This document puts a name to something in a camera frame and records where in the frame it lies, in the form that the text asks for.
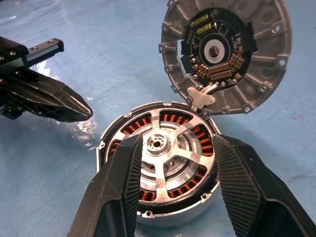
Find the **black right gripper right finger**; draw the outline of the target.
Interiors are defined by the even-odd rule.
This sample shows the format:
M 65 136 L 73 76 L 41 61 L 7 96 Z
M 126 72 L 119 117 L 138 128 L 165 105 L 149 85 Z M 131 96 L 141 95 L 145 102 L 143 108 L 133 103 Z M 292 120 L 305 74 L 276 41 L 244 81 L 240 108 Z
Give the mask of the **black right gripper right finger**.
M 241 140 L 213 136 L 221 193 L 237 237 L 314 237 L 316 225 L 256 151 Z

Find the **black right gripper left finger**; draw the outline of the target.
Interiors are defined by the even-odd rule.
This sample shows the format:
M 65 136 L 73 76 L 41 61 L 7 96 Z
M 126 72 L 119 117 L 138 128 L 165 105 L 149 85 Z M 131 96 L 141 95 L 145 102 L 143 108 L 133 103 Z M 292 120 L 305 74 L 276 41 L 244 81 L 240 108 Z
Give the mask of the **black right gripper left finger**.
M 68 236 L 132 237 L 140 197 L 143 137 L 123 140 L 90 181 Z

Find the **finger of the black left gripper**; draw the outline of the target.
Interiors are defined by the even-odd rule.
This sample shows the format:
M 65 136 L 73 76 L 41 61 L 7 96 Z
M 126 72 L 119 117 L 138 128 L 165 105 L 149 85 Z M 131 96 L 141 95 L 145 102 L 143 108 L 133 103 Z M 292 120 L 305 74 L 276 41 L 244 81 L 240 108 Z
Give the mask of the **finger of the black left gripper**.
M 0 114 L 15 120 L 24 112 L 60 122 L 79 122 L 90 119 L 90 107 L 76 98 L 43 98 L 31 96 L 29 99 L 11 92 L 0 93 Z
M 17 69 L 16 71 L 2 74 L 0 76 L 0 92 L 2 91 L 18 94 L 28 99 L 31 96 L 41 96 L 48 99 L 51 97 L 58 99 L 61 97 L 73 97 L 80 102 L 85 102 L 79 94 L 61 81 L 30 69 Z M 90 117 L 92 116 L 93 111 L 90 108 Z

